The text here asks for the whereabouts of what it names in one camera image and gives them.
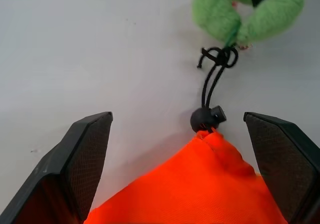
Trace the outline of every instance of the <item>orange fabric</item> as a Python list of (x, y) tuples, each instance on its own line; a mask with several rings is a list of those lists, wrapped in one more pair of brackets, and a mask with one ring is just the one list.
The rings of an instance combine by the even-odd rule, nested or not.
[(261, 176), (217, 132), (94, 209), (85, 224), (286, 224)]

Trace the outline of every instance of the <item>green fuzzy object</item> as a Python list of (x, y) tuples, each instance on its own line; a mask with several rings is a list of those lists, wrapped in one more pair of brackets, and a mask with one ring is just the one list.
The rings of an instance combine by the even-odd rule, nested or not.
[(232, 1), (252, 5), (252, 0), (194, 0), (194, 21), (211, 36), (226, 42), (240, 26), (233, 40), (238, 45), (261, 41), (286, 30), (300, 14), (304, 0), (263, 0), (254, 13), (242, 21)]

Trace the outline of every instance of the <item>black drawstring cord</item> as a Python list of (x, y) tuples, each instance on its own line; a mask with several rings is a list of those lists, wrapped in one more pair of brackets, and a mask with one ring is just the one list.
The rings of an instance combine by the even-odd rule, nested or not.
[[(216, 51), (217, 56), (211, 55), (210, 52), (212, 52), (212, 51)], [(209, 71), (209, 73), (205, 79), (203, 89), (202, 89), (202, 96), (201, 96), (202, 108), (210, 108), (209, 106), (210, 106), (210, 100), (211, 100), (212, 93), (213, 93), (222, 73), (224, 72), (224, 70), (226, 68), (229, 69), (229, 68), (233, 68), (235, 66), (235, 64), (238, 61), (239, 54), (238, 54), (237, 49), (234, 46), (228, 46), (223, 49), (220, 49), (218, 47), (212, 47), (212, 48), (209, 48), (208, 50), (202, 48), (201, 52), (202, 52), (202, 56), (199, 60), (198, 66), (197, 66), (199, 69), (202, 68), (202, 63), (205, 58), (209, 58), (210, 60), (215, 62), (215, 64), (213, 65), (213, 67), (211, 68), (211, 70)], [(234, 53), (234, 59), (231, 64), (228, 64), (228, 62), (230, 60), (231, 52)], [(214, 73), (214, 71), (216, 70), (216, 68), (219, 66), (221, 66), (221, 68), (218, 71), (218, 73), (216, 74), (216, 76), (213, 80), (213, 83), (211, 85), (211, 88), (209, 90), (208, 96), (206, 98), (206, 92), (207, 92), (209, 80), (210, 80), (212, 74)]]

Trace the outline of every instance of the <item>textured gripper pad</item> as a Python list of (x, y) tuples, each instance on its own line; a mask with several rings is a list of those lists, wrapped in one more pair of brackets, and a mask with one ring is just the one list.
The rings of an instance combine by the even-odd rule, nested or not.
[(110, 120), (103, 117), (87, 129), (66, 168), (66, 178), (80, 218), (84, 221), (103, 171), (109, 139)]
[[(306, 148), (301, 148), (299, 141), (290, 135), (290, 131), (297, 137), (304, 133), (293, 123), (275, 117), (270, 117), (269, 121), (268, 118), (246, 113), (244, 120), (259, 170), (274, 200), (289, 223), (300, 223), (298, 219), (305, 218), (312, 206), (311, 192), (319, 194), (315, 191), (319, 189), (316, 186), (318, 173), (308, 158), (308, 151), (305, 152)], [(306, 140), (318, 149), (308, 137)]]

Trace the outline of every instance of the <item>white surface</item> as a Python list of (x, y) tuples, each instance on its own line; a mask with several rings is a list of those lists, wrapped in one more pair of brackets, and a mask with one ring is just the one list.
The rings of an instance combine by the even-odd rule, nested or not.
[[(114, 115), (93, 207), (186, 144), (209, 68), (196, 68), (200, 48), (219, 45), (192, 23), (190, 4), (0, 0), (0, 212), (84, 116)], [(246, 111), (320, 143), (319, 4), (306, 0), (291, 30), (241, 53), (214, 92), (228, 118), (220, 130), (254, 167)]]

